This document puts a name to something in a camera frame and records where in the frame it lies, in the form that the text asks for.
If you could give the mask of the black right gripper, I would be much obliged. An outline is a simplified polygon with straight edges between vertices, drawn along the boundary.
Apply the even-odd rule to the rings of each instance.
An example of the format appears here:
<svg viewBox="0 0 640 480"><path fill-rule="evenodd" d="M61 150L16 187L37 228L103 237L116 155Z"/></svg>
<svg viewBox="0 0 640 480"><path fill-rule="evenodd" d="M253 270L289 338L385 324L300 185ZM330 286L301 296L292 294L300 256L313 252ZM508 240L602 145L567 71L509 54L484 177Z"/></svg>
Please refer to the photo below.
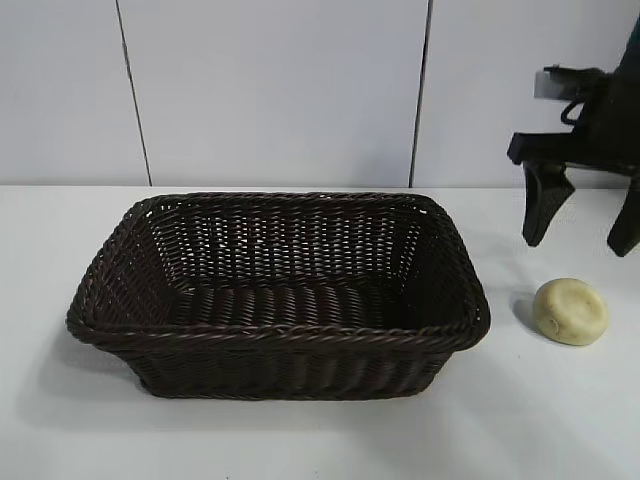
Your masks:
<svg viewBox="0 0 640 480"><path fill-rule="evenodd" d="M566 103L560 114L568 132L513 134L507 157L565 165L624 176L639 172L639 69L546 66L536 73L534 96ZM530 247L543 240L555 214L574 193L565 166L524 166L525 212L522 236ZM624 257L639 243L639 176L630 182L607 244Z"/></svg>

